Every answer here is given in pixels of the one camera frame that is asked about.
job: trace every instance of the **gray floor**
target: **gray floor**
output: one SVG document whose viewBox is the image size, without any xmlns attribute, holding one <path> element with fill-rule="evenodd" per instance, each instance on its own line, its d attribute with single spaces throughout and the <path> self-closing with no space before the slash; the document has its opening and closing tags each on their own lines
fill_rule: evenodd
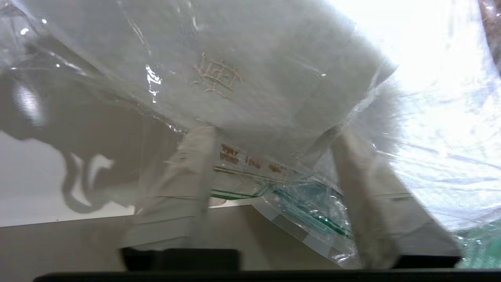
<svg viewBox="0 0 501 282">
<path fill-rule="evenodd" d="M 117 246 L 129 217 L 2 228 L 0 279 L 25 282 L 49 272 L 121 271 Z M 209 247 L 235 248 L 245 270 L 337 269 L 252 206 L 209 210 Z"/>
</svg>

